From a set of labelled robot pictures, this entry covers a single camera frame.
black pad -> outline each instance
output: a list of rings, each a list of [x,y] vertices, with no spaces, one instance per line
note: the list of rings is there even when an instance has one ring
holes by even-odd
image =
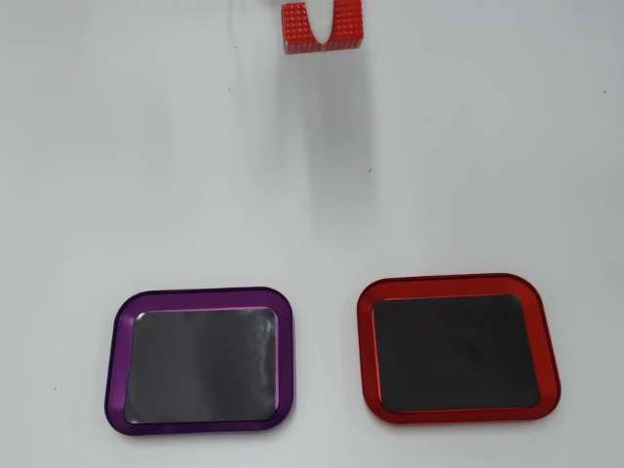
[[[515,296],[383,300],[373,316],[387,410],[538,404],[523,308]]]
[[[268,309],[139,316],[126,420],[269,419],[276,409],[276,321]]]

red textured block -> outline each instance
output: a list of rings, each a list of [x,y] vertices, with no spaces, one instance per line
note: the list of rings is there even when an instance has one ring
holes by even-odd
[[[290,54],[358,49],[364,40],[362,0],[335,0],[333,28],[327,44],[319,44],[312,34],[304,3],[282,6],[284,51]]]

purple rim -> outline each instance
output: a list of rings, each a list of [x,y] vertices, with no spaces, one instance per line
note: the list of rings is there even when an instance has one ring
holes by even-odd
[[[135,319],[143,312],[257,309],[277,316],[277,408],[264,421],[130,424],[124,415]],[[286,298],[269,288],[141,292],[117,313],[108,365],[104,411],[110,425],[122,434],[179,434],[191,432],[257,432],[282,422],[294,398],[293,311]]]

studded surface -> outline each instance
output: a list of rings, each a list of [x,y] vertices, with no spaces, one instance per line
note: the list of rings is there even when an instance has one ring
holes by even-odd
[[[357,49],[364,39],[362,0],[336,0],[333,28],[327,44],[319,44],[312,34],[304,3],[282,7],[284,51],[286,54]]]

red rim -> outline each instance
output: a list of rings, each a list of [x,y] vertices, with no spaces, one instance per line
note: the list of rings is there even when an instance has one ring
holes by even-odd
[[[392,412],[381,404],[372,309],[380,300],[512,294],[522,306],[540,401],[530,408],[444,409]],[[538,419],[552,412],[561,397],[555,354],[537,290],[509,274],[399,278],[377,281],[358,300],[358,332],[364,398],[370,410],[394,424]]]

